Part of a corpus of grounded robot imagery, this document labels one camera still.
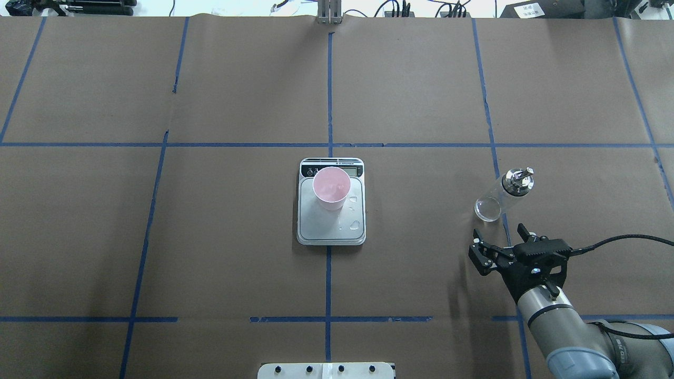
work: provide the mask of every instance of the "kitchen scale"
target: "kitchen scale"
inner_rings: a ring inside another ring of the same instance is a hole
[[[351,178],[344,206],[327,210],[313,193],[313,177],[339,167]],[[362,245],[365,242],[365,165],[358,158],[306,158],[299,164],[297,241],[303,245]]]

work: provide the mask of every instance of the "clear bottle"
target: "clear bottle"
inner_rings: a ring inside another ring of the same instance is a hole
[[[534,169],[512,169],[503,174],[475,202],[475,214],[484,221],[496,221],[534,187]]]

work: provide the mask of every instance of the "white bracket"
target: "white bracket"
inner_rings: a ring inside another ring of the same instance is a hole
[[[396,369],[384,362],[266,363],[257,379],[395,379]]]
[[[319,24],[341,24],[342,0],[318,0],[316,18]]]

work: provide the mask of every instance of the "cup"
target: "cup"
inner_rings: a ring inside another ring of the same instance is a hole
[[[313,193],[327,210],[338,210],[351,190],[351,178],[339,167],[320,169],[313,177]]]

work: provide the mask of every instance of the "white label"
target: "white label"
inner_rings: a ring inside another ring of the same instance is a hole
[[[520,18],[534,18],[539,16],[545,16],[545,12],[538,3],[531,3],[526,5],[520,5],[515,7],[515,12]]]

